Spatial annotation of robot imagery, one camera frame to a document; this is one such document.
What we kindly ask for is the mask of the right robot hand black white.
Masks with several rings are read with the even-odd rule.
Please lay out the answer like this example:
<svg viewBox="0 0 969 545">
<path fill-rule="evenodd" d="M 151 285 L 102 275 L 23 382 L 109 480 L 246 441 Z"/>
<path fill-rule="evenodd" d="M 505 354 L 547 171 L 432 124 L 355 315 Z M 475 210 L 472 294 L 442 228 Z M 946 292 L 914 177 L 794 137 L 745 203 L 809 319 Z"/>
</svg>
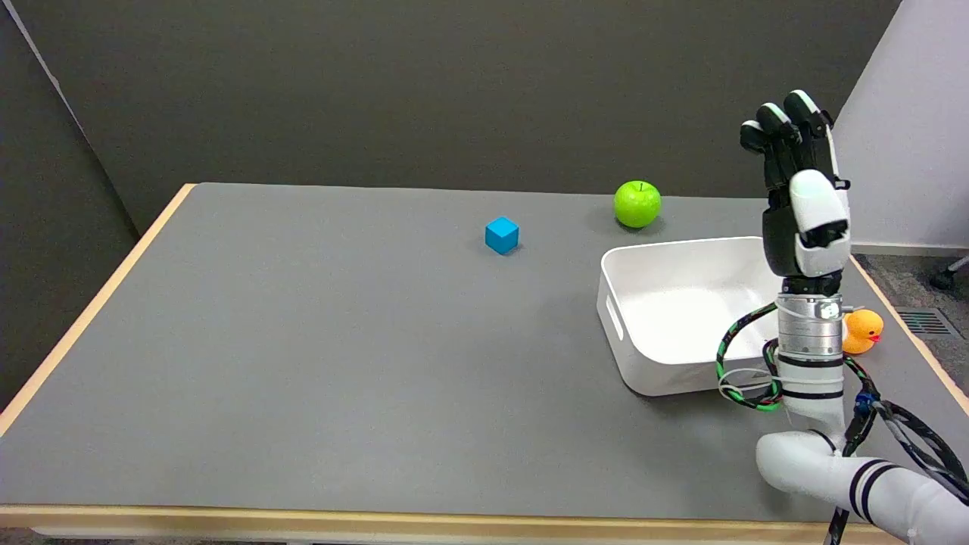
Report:
<svg viewBox="0 0 969 545">
<path fill-rule="evenodd" d="M 833 118 L 796 89 L 741 124 L 740 145 L 762 158 L 762 248 L 782 293 L 833 296 L 852 246 L 851 182 L 839 173 Z"/>
</svg>

